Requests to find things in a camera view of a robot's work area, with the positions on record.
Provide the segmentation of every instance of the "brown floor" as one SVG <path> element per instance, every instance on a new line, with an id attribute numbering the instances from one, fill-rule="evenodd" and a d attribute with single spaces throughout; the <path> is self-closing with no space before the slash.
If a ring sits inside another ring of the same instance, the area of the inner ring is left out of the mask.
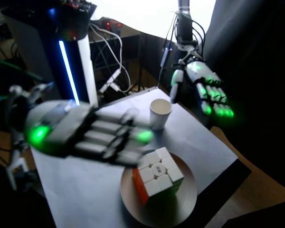
<path id="1" fill-rule="evenodd" d="M 239 151 L 232 146 L 221 129 L 213 127 L 211 132 L 225 143 L 252 173 L 217 212 L 207 224 L 206 228 L 219 228 L 228 219 L 285 202 L 285 188 L 283 186 L 245 159 Z M 9 143 L 10 134 L 0 132 L 0 147 L 9 149 Z M 9 160 L 8 152 L 0 151 L 0 156 L 6 161 Z M 27 150 L 23 154 L 23 157 L 26 158 L 28 167 L 31 170 L 36 168 L 30 150 Z"/>

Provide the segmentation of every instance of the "beige plate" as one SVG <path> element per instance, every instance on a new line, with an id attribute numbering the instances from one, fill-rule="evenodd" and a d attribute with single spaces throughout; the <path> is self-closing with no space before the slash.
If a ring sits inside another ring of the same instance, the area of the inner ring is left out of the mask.
<path id="1" fill-rule="evenodd" d="M 184 180 L 175 196 L 165 201 L 144 206 L 132 179 L 132 169 L 124 169 L 121 180 L 121 194 L 125 207 L 139 222 L 149 227 L 168 228 L 182 223 L 194 209 L 197 186 L 190 168 L 171 153 L 172 158 L 184 175 Z"/>

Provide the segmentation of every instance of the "white cube tile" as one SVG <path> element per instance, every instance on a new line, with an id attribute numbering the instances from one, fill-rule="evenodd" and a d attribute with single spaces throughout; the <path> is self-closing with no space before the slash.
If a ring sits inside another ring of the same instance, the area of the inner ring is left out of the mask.
<path id="1" fill-rule="evenodd" d="M 146 191 L 148 193 L 148 196 L 151 197 L 161 191 L 160 186 L 158 185 L 156 179 L 153 179 L 151 181 L 148 181 L 144 184 L 144 187 L 146 188 Z"/>
<path id="2" fill-rule="evenodd" d="M 172 182 L 167 174 L 164 174 L 157 178 L 157 183 L 162 191 L 172 187 Z"/>
<path id="3" fill-rule="evenodd" d="M 177 167 L 175 161 L 173 160 L 172 157 L 166 157 L 162 159 L 162 164 L 165 166 L 166 169 L 172 169 L 173 167 Z"/>
<path id="4" fill-rule="evenodd" d="M 157 152 L 152 152 L 146 155 L 148 162 L 150 165 L 153 165 L 155 163 L 159 163 L 161 160 L 159 158 L 159 156 L 157 155 Z"/>
<path id="5" fill-rule="evenodd" d="M 156 152 L 160 159 L 171 156 L 166 147 L 159 148 L 156 150 Z"/>
<path id="6" fill-rule="evenodd" d="M 140 161 L 139 161 L 139 163 L 138 163 L 138 165 L 137 165 L 137 168 L 138 168 L 139 170 L 141 170 L 141 169 L 146 168 L 146 167 L 148 167 L 148 166 L 149 166 L 148 159 L 146 158 L 146 156 L 143 156 L 143 157 L 140 159 Z"/>
<path id="7" fill-rule="evenodd" d="M 151 167 L 152 172 L 156 178 L 166 174 L 166 168 L 161 163 L 156 163 Z"/>
<path id="8" fill-rule="evenodd" d="M 167 173 L 173 183 L 184 178 L 184 175 L 181 173 L 178 167 L 174 167 L 173 169 L 168 170 Z"/>
<path id="9" fill-rule="evenodd" d="M 144 169 L 139 170 L 139 174 L 144 183 L 154 179 L 154 174 L 150 167 L 146 167 Z"/>

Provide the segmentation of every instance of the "rubik's cube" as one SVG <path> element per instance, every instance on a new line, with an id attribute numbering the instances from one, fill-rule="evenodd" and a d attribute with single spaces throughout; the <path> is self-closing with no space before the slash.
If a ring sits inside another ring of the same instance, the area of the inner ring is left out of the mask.
<path id="1" fill-rule="evenodd" d="M 152 198 L 176 193 L 184 176 L 165 147 L 143 156 L 133 169 L 133 180 L 143 204 Z"/>

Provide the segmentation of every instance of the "paper cup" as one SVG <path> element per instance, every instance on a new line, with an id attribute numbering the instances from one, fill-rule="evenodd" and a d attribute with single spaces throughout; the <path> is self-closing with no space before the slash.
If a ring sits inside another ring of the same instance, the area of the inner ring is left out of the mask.
<path id="1" fill-rule="evenodd" d="M 164 99 L 156 99 L 150 105 L 150 126 L 153 130 L 162 130 L 172 112 L 172 105 Z"/>

